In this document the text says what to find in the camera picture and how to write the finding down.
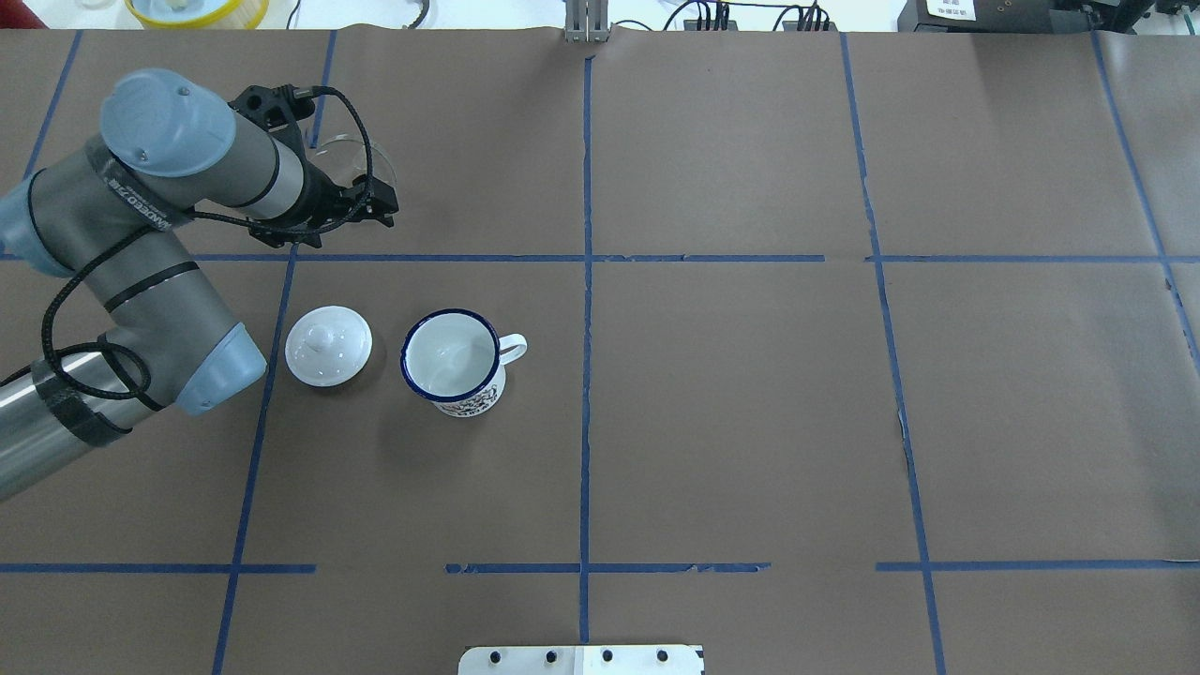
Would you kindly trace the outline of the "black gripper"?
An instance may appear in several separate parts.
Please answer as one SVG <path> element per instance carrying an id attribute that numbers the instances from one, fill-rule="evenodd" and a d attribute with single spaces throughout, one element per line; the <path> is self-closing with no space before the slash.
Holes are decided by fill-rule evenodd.
<path id="1" fill-rule="evenodd" d="M 304 186 L 298 202 L 278 217 L 256 217 L 254 221 L 265 226 L 252 227 L 250 233 L 268 247 L 292 243 L 322 247 L 322 234 L 334 231 L 336 222 L 376 219 L 394 227 L 395 213 L 398 213 L 398 196 L 386 181 L 364 174 L 352 180 L 350 187 L 340 187 L 325 172 L 304 165 Z"/>

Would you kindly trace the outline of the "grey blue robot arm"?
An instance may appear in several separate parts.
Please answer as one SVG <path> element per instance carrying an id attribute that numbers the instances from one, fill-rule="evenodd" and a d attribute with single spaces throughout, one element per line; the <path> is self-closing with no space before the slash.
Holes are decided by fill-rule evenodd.
<path id="1" fill-rule="evenodd" d="M 2 250 L 62 289 L 38 358 L 2 381 L 2 497 L 124 440 L 174 406 L 199 416 L 268 362 L 178 238 L 234 225 L 268 247 L 322 247 L 348 222 L 394 225 L 398 196 L 365 166 L 347 185 L 312 165 L 301 121 L 329 85 L 250 86 L 236 98 L 170 68 L 138 68 L 104 98 L 98 133 L 2 198 Z"/>

